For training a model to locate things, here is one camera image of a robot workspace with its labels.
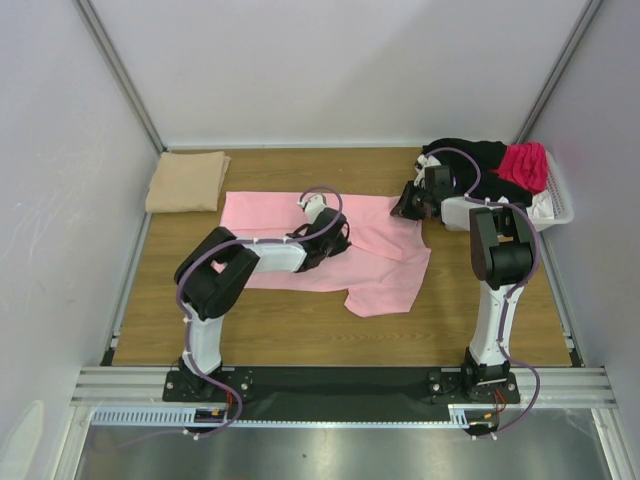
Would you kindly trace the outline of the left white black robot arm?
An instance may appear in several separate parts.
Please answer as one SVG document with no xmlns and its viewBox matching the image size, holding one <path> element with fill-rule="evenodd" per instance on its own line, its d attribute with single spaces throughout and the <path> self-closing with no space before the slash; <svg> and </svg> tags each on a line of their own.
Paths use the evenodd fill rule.
<svg viewBox="0 0 640 480">
<path fill-rule="evenodd" d="M 241 239 L 219 226 L 174 274 L 177 303 L 185 314 L 185 349 L 166 401 L 210 401 L 220 388 L 220 343 L 225 315 L 249 280 L 261 273 L 304 273 L 350 246 L 345 215 L 325 207 L 279 239 Z"/>
</svg>

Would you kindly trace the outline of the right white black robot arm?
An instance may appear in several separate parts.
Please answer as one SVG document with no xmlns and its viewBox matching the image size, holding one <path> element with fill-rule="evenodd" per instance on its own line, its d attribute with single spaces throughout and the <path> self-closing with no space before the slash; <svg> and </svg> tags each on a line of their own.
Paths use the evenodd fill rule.
<svg viewBox="0 0 640 480">
<path fill-rule="evenodd" d="M 539 238 L 519 203 L 459 198 L 468 214 L 471 266 L 480 282 L 476 329 L 465 351 L 456 395 L 498 399 L 509 383 L 510 336 L 518 300 L 540 262 Z"/>
</svg>

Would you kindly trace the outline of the pink t shirt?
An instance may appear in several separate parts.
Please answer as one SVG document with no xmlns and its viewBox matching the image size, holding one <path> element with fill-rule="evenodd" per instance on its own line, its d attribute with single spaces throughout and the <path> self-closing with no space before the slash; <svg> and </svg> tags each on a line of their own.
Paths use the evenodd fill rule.
<svg viewBox="0 0 640 480">
<path fill-rule="evenodd" d="M 275 238 L 294 231 L 305 215 L 291 192 L 229 192 L 221 225 L 239 237 Z M 350 246 L 304 273 L 257 273 L 253 289 L 334 292 L 359 317 L 407 313 L 419 293 L 431 250 L 416 221 L 390 215 L 395 197 L 344 195 Z"/>
</svg>

